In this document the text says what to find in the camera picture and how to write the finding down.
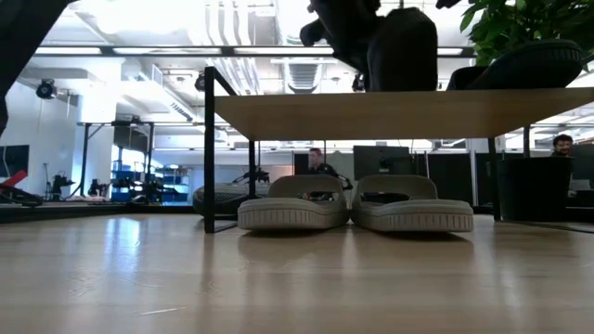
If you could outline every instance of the security camera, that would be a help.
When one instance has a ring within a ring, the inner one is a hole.
[[[54,86],[54,80],[43,79],[35,93],[42,99],[54,99],[58,95],[58,89]]]
[[[200,73],[198,75],[198,79],[196,79],[194,87],[196,87],[196,90],[199,92],[204,92],[206,90],[206,77],[204,76],[204,73]]]

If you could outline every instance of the plant pot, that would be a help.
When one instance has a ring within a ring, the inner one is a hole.
[[[452,73],[448,90],[564,88],[582,70],[582,50],[567,40],[545,40],[517,47],[488,68]]]
[[[503,160],[497,164],[501,216],[509,221],[563,221],[572,172],[569,158]]]

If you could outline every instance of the computer monitor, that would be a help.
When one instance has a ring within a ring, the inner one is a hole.
[[[573,145],[573,179],[594,182],[594,145]]]
[[[369,175],[413,173],[410,148],[403,147],[353,147],[355,180]]]

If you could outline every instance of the wooden floor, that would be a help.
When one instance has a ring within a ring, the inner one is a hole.
[[[591,333],[594,236],[477,217],[205,236],[197,217],[0,225],[2,333]]]

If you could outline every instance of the desk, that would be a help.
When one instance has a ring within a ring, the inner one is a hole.
[[[594,88],[237,96],[213,68],[205,72],[204,227],[214,230],[214,114],[245,135],[250,194],[255,141],[488,138],[494,212],[500,218],[495,137],[594,101]],[[229,96],[214,96],[214,83]]]

